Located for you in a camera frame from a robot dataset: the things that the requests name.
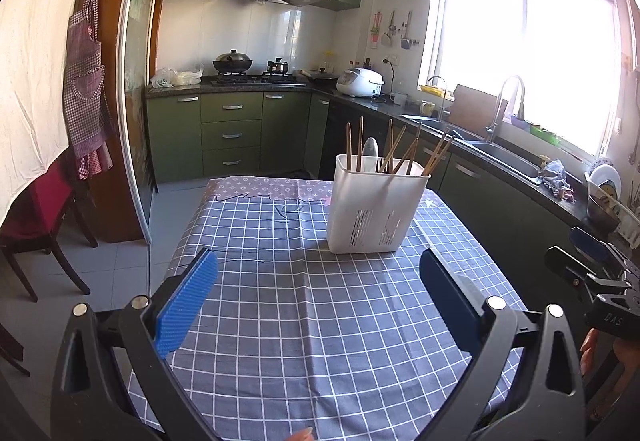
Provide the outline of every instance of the tile backsplash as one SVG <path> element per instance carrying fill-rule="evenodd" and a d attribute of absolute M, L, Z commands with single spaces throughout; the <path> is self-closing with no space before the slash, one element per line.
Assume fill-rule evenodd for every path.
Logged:
<path fill-rule="evenodd" d="M 212 61 L 231 49 L 251 57 L 251 74 L 260 74 L 276 57 L 289 62 L 289 71 L 316 68 L 331 49 L 334 25 L 335 12 L 315 6 L 162 0 L 156 70 L 203 63 L 205 75 L 217 74 Z"/>

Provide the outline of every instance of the faucet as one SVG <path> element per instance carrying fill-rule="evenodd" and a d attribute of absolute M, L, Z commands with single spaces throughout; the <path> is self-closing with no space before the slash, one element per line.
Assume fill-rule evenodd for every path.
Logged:
<path fill-rule="evenodd" d="M 445 111 L 444 110 L 444 100 L 445 100 L 445 98 L 447 98 L 447 81 L 444 78 L 442 78 L 441 76 L 434 75 L 434 76 L 432 76 L 430 78 L 427 78 L 427 81 L 425 83 L 428 85 L 429 82 L 431 80 L 433 80 L 434 78 L 439 78 L 440 80 L 442 80 L 444 82 L 444 94 L 442 95 L 442 104 L 440 105 L 440 110 L 438 111 L 438 121 L 441 122 L 445 113 L 447 113 L 447 116 L 449 116 L 449 114 L 451 114 L 451 113 L 449 113 L 449 111 Z"/>
<path fill-rule="evenodd" d="M 512 78 L 517 79 L 518 82 L 520 83 L 520 86 L 522 87 L 522 98 L 520 99 L 520 109 L 518 110 L 518 117 L 520 117 L 520 115 L 522 114 L 522 119 L 524 119 L 524 81 L 522 81 L 522 78 L 520 77 L 520 75 L 511 75 L 502 84 L 502 87 L 500 88 L 500 93 L 498 94 L 498 99 L 495 100 L 494 121 L 492 121 L 492 124 L 489 127 L 485 128 L 486 138 L 484 139 L 484 141 L 488 144 L 492 144 L 494 142 L 495 129 L 498 126 L 498 117 L 500 116 L 500 106 L 502 105 L 502 99 L 504 98 L 504 95 L 503 95 L 504 87 L 505 85 L 507 85 L 507 82 L 509 82 L 509 80 L 511 80 Z"/>

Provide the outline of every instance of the table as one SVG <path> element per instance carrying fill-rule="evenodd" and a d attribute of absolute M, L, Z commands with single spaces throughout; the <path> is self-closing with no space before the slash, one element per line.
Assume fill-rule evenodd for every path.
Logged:
<path fill-rule="evenodd" d="M 168 276 L 202 247 L 220 274 L 182 347 L 167 357 L 225 440 L 279 441 L 313 426 L 320 440 L 413 441 L 470 360 L 418 276 L 435 247 L 486 295 L 525 309 L 451 210 L 425 190 L 396 253 L 333 255 L 326 244 L 331 182 L 211 180 Z M 501 403 L 512 351 L 491 405 Z M 140 417 L 159 427 L 132 374 Z"/>

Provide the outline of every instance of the cutting board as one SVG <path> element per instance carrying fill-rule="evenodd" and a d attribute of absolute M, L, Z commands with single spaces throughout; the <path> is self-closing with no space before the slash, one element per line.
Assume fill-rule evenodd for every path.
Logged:
<path fill-rule="evenodd" d="M 453 91 L 455 101 L 449 108 L 449 122 L 462 127 L 482 138 L 487 136 L 486 128 L 494 122 L 495 102 L 497 97 L 458 84 Z M 504 110 L 509 100 L 502 100 L 498 122 L 502 121 Z"/>

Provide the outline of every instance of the white rice cooker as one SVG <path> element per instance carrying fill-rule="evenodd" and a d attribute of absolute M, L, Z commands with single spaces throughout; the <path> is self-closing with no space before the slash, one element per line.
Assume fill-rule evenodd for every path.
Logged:
<path fill-rule="evenodd" d="M 349 96 L 378 96 L 385 83 L 380 73 L 362 67 L 353 67 L 342 72 L 336 88 Z"/>

